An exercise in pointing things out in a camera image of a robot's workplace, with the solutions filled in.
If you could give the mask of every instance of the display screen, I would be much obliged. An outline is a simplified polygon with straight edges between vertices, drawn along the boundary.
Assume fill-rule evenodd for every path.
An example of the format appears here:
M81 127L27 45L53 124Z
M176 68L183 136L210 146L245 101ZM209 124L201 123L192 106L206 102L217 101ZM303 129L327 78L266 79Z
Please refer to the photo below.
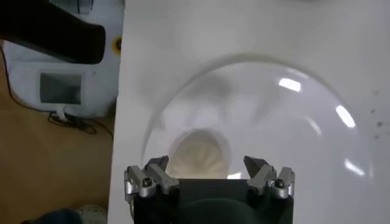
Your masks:
M81 104L81 75L41 73L40 81L42 103Z

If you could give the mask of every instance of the black cable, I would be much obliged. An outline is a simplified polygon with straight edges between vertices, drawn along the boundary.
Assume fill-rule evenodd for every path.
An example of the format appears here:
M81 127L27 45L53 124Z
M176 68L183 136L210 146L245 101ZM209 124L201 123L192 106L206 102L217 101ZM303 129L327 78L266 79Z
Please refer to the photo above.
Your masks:
M2 56L3 63L4 63L4 72L5 72L5 79L7 81L8 94L9 94L10 98L17 105L19 105L25 109L28 109L28 110L49 113L49 115L48 115L48 122L49 123L52 123L52 124L57 125L59 127L76 128L82 132L89 134L89 135L95 135L97 133L97 131L91 124L88 124L85 121L93 122L93 123L97 124L98 126L102 127L111 136L111 138L114 139L114 135L113 135L112 131L110 129L108 129L104 124L102 124L94 119L83 119L83 118L75 117L75 116L72 116L69 114L65 114L67 121L63 121L59 118L58 114L55 111L46 111L46 110L35 109L32 107L28 107L28 106L20 103L19 101L17 101L12 94L9 72L8 72L8 67L7 67L7 61L5 59L5 53L4 53L4 50L2 47L0 47L0 53Z
M77 0L77 12L80 15L80 0Z

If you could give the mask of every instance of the white surface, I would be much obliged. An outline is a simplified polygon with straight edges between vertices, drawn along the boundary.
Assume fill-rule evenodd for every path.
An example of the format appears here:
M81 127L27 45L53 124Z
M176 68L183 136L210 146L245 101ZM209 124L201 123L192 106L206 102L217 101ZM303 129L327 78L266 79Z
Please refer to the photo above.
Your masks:
M321 108L332 109L319 119L308 116L312 120L307 121L316 133L332 132L334 139L324 143L325 148L313 148L305 154L302 151L309 150L305 147L298 153L289 152L291 159L280 155L274 157L276 161L270 161L288 164L295 156L307 161L292 167L298 170L297 197L303 198L297 198L295 221L388 223L389 11L390 2L386 0L128 1L108 222L132 222L124 201L123 170L128 165L141 164L154 113L160 113L192 76L214 60L219 61L216 58L252 52L300 68L327 91L317 103L324 103ZM346 110L336 110L337 103L328 107L332 102L344 102L340 105ZM353 118L353 128L348 127L353 126L351 117L344 116L344 122L338 117L346 111ZM287 142L268 140L275 144ZM287 152L289 146L280 150ZM318 182L331 186L321 188L317 200L312 198L315 189L311 185L300 184L309 181L300 173L314 175L310 170L320 171L313 180L315 186ZM338 191L345 190L348 184L353 185L350 192ZM314 204L302 204L313 200Z
M112 42L122 35L122 10L116 0L95 0L89 15L78 15L84 21L104 26L105 52L97 65L72 64L10 42L4 43L10 84L13 92L31 107L55 110L54 103L41 103L40 74L81 74L83 77L81 105L66 105L65 112L82 117L105 116L118 95L120 57Z

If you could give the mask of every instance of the white machine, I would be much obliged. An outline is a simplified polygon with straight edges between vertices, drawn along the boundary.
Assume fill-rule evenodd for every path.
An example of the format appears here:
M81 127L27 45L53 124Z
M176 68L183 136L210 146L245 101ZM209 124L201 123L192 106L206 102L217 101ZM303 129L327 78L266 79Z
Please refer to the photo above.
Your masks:
M96 65L68 63L6 41L10 86L23 103L38 110L105 116L118 95L123 5L117 0L51 2L104 27L104 57Z

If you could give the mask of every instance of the wooden floor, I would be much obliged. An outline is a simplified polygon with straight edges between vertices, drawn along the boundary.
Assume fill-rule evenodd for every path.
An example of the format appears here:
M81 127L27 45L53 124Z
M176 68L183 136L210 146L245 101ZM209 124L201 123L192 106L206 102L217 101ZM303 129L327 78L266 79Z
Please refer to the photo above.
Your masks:
M0 57L0 223L20 223L58 208L107 207L112 140L62 128L15 105ZM113 129L113 118L102 122Z

